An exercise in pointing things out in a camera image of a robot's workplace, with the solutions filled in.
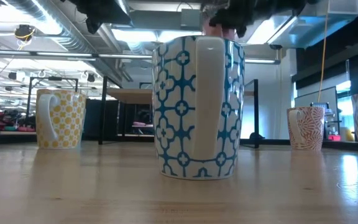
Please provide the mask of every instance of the ceiling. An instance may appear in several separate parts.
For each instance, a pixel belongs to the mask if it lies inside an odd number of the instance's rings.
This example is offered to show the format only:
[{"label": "ceiling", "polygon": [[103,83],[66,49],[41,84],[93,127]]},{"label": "ceiling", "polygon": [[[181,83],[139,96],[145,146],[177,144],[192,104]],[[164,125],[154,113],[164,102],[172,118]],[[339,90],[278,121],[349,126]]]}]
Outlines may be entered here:
[{"label": "ceiling", "polygon": [[[127,41],[120,40],[114,29],[123,29],[120,26],[103,24],[95,34],[88,32],[86,15],[78,12],[70,1],[61,0],[1,0],[9,2],[11,6],[0,6],[0,50],[25,50],[36,52],[70,52],[74,53],[101,53],[101,54],[150,54],[158,44],[154,41],[139,41],[138,46],[131,46]],[[181,11],[194,9],[198,11],[202,0],[119,0],[120,5],[127,5],[136,29],[151,30],[160,38],[164,31],[183,31]],[[33,8],[18,9],[20,4],[38,4],[44,10],[33,13]],[[238,39],[246,44],[263,21],[255,21],[247,28],[246,36]],[[23,43],[14,36],[14,31],[21,24],[35,28],[33,38]],[[200,34],[200,24],[191,24],[188,31]],[[71,49],[65,41],[72,41],[77,48]],[[247,56],[252,58],[277,59],[276,51],[267,45],[246,45]],[[102,77],[108,76],[114,80],[110,87],[138,88],[140,82],[151,82],[151,64],[148,60],[121,60],[104,58],[94,60],[78,60],[78,58],[49,58],[48,60],[5,57],[0,58],[0,99],[26,99],[30,77],[62,77],[77,78],[80,91],[88,96],[100,97]],[[9,78],[10,73],[17,73],[16,80]],[[88,82],[88,74],[95,74],[95,81]],[[73,83],[69,81],[52,82],[42,80],[41,88],[68,88]],[[23,100],[20,106],[26,106]]]}]

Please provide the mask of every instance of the cable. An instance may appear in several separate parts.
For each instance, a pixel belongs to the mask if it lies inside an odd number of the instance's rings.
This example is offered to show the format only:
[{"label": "cable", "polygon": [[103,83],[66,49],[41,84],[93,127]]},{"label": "cable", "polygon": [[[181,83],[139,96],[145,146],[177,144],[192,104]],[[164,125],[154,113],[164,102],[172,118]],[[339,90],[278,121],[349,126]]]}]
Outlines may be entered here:
[{"label": "cable", "polygon": [[328,11],[329,11],[329,2],[328,2],[328,5],[327,5],[326,25],[325,25],[325,28],[324,28],[323,62],[321,63],[321,79],[320,79],[320,89],[318,90],[317,103],[320,102],[321,90],[323,89],[324,67],[325,67],[326,47],[327,47]]},{"label": "cable", "polygon": [[35,32],[36,29],[33,29],[31,33],[27,34],[27,35],[24,35],[24,36],[18,36],[18,35],[15,35],[16,38],[18,39],[23,39],[25,38],[25,41],[27,41],[27,39]]},{"label": "cable", "polygon": [[[17,50],[22,50],[26,45],[20,45],[19,48]],[[13,61],[14,56],[12,56],[12,59],[5,65],[5,67],[0,71],[0,74],[5,71],[5,69],[9,66],[9,64],[11,64],[11,62]]]},{"label": "cable", "polygon": [[187,4],[188,6],[190,6],[191,9],[193,9],[193,6],[191,6],[191,4],[188,4],[187,2],[181,1],[181,2],[179,3],[178,7],[177,7],[177,11],[179,10],[179,7],[180,7],[183,3]]}]

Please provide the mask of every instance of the person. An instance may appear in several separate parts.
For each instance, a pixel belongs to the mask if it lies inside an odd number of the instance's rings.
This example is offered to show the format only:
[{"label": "person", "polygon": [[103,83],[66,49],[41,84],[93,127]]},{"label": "person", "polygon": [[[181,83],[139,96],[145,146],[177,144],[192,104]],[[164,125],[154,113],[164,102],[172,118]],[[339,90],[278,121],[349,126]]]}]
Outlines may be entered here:
[{"label": "person", "polygon": [[224,29],[220,24],[217,24],[215,27],[209,25],[209,20],[215,15],[220,7],[222,6],[203,6],[201,8],[203,33],[204,35],[234,40],[236,38],[236,31],[234,29]]}]

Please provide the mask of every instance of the duct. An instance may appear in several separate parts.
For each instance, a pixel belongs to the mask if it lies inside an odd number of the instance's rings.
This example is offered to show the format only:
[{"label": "duct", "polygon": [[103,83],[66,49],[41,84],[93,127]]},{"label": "duct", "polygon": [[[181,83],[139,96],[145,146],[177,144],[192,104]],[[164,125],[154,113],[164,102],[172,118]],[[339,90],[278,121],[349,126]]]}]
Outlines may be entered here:
[{"label": "duct", "polygon": [[134,54],[146,54],[146,50],[141,42],[127,42],[129,49]]},{"label": "duct", "polygon": [[[23,13],[33,16],[40,23],[53,21],[62,28],[60,35],[64,39],[54,39],[56,43],[67,49],[69,52],[95,53],[92,45],[82,36],[81,32],[71,23],[51,0],[4,0],[7,4],[15,7]],[[114,71],[105,64],[100,58],[94,62],[88,62],[103,75],[111,77],[113,80],[121,82],[121,77],[115,75]]]},{"label": "duct", "polygon": [[258,26],[246,43],[268,43],[286,48],[312,46],[324,39],[327,13],[327,35],[331,35],[358,16],[358,0],[322,0],[314,5],[307,4],[298,17],[291,11],[273,15]]}]

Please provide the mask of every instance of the ceiling pipe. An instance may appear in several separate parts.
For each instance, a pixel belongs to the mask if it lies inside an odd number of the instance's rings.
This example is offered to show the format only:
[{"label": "ceiling pipe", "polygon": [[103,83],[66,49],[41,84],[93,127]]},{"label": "ceiling pipe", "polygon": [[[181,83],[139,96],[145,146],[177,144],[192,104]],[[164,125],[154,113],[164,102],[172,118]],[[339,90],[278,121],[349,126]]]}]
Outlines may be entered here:
[{"label": "ceiling pipe", "polygon": [[[69,52],[95,53],[93,46],[83,37],[81,32],[71,23],[64,13],[50,0],[4,0],[7,4],[16,9],[33,16],[39,22],[53,20],[62,28],[60,35],[64,39],[54,39],[56,43],[67,49]],[[94,62],[88,62],[94,66],[103,75],[111,77],[116,82],[121,82],[121,77],[117,76],[104,61],[96,59]]]}]

